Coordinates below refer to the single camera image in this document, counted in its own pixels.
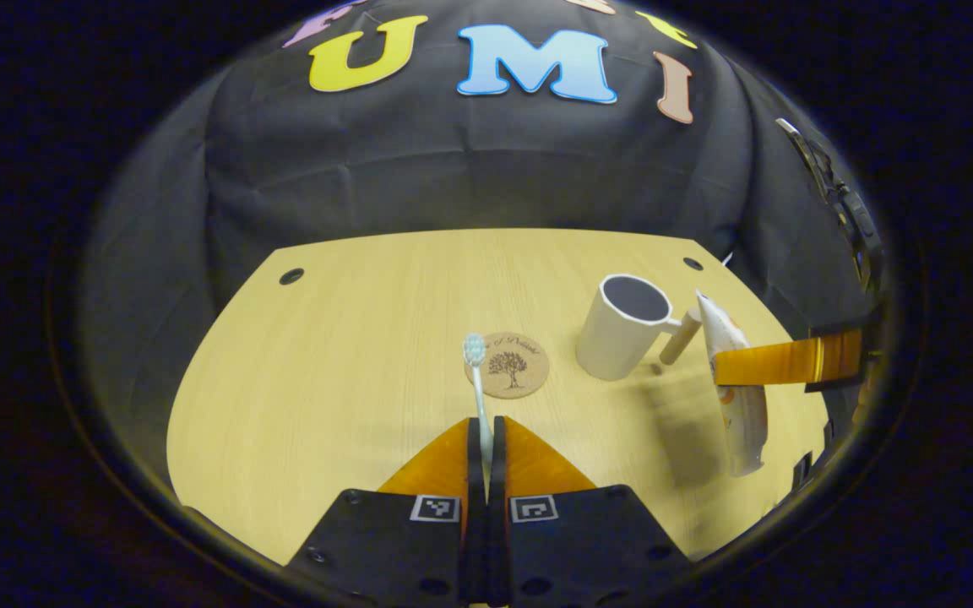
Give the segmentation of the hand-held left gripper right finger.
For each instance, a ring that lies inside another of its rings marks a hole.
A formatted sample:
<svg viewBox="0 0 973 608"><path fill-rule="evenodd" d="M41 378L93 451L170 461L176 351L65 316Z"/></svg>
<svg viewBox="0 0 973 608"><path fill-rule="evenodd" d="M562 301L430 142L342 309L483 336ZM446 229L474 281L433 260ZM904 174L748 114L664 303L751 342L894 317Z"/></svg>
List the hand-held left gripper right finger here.
<svg viewBox="0 0 973 608"><path fill-rule="evenodd" d="M599 487L525 425L495 419L487 604L638 607L692 566L634 489Z"/></svg>

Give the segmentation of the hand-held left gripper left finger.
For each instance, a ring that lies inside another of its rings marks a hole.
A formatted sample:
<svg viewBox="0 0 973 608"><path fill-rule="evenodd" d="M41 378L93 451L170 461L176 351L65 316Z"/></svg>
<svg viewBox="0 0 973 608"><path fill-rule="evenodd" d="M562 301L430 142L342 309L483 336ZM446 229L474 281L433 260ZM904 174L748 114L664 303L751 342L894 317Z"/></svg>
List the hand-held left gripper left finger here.
<svg viewBox="0 0 973 608"><path fill-rule="evenodd" d="M474 471L480 424L451 426L379 490L337 494L286 573L331 607L464 607L468 515L483 512Z"/></svg>

